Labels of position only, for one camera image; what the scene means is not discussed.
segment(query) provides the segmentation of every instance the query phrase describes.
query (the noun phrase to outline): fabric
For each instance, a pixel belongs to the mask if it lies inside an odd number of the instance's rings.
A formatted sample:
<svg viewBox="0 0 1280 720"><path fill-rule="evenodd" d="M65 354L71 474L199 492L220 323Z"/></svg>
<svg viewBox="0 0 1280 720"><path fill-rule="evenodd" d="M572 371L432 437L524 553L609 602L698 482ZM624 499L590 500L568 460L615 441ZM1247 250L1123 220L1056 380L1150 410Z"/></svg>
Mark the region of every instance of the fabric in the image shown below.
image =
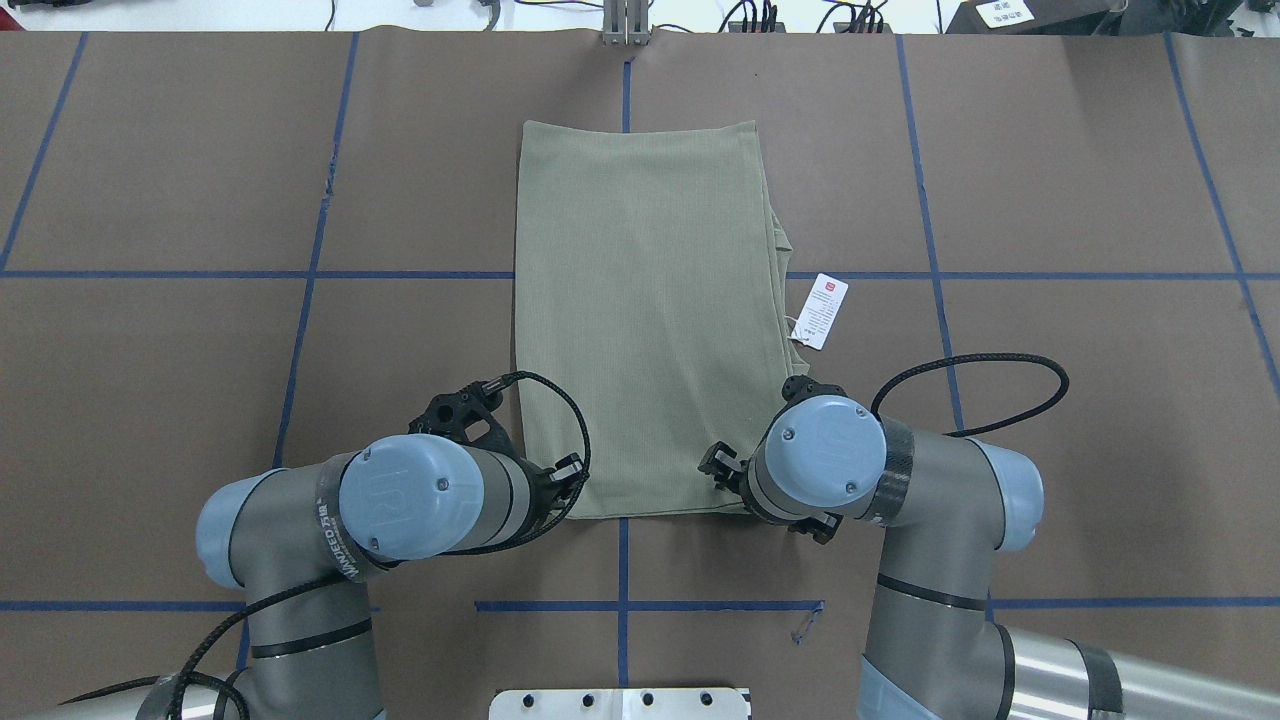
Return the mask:
<svg viewBox="0 0 1280 720"><path fill-rule="evenodd" d="M698 471L759 442L791 374L791 245L755 123L599 133L525 123L516 213L516 363L559 383L591 434L571 516L736 511ZM521 395L526 452L580 447L554 395Z"/></svg>

